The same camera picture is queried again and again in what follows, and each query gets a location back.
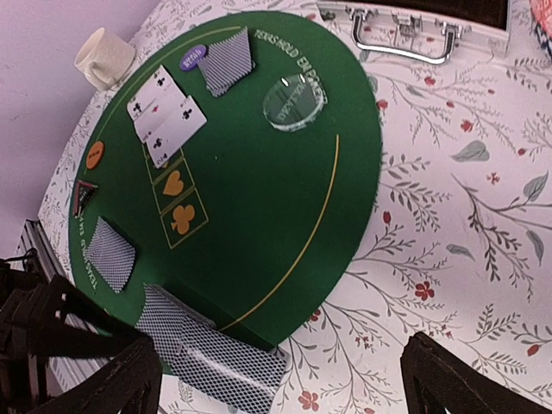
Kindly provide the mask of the purple small blind button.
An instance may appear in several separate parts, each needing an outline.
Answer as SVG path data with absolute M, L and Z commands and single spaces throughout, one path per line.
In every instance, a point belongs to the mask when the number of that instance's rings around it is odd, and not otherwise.
M 207 46 L 204 44 L 197 44 L 191 47 L 179 62 L 180 70 L 183 72 L 189 72 L 195 69 L 206 54 Z

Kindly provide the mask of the triangular all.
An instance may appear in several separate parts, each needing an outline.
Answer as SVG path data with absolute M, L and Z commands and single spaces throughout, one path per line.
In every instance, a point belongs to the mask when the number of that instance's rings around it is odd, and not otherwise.
M 73 215 L 75 217 L 81 216 L 85 206 L 91 201 L 91 198 L 94 196 L 97 189 L 97 185 L 81 179 L 77 180 L 73 204 Z

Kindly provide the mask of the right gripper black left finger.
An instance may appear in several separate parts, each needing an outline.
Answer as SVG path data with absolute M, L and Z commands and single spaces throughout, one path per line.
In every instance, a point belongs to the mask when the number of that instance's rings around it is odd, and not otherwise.
M 156 413 L 162 366 L 148 336 L 128 345 L 89 379 L 33 413 Z

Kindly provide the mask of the blue playing card deck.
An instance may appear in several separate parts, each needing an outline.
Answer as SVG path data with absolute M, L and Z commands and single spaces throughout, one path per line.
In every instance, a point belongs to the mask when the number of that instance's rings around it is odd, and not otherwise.
M 255 68 L 245 27 L 228 39 L 210 44 L 198 67 L 213 97 L 225 94 Z

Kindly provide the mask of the orange big blind button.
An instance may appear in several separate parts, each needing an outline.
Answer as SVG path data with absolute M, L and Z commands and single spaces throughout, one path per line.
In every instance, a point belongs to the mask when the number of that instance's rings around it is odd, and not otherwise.
M 105 144 L 102 141 L 96 141 L 91 146 L 85 158 L 85 165 L 88 170 L 95 169 L 101 162 L 105 151 Z

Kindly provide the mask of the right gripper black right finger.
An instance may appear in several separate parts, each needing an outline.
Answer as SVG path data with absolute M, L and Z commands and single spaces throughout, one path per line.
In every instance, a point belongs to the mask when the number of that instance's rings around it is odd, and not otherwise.
M 550 413 L 484 375 L 423 332 L 400 357 L 409 413 Z

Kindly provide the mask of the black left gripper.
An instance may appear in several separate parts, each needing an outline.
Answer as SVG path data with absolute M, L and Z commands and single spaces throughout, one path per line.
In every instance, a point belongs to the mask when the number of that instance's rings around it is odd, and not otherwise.
M 1 412 L 48 401 L 52 357 L 115 357 L 141 333 L 109 315 L 60 275 L 13 269 L 1 261 Z

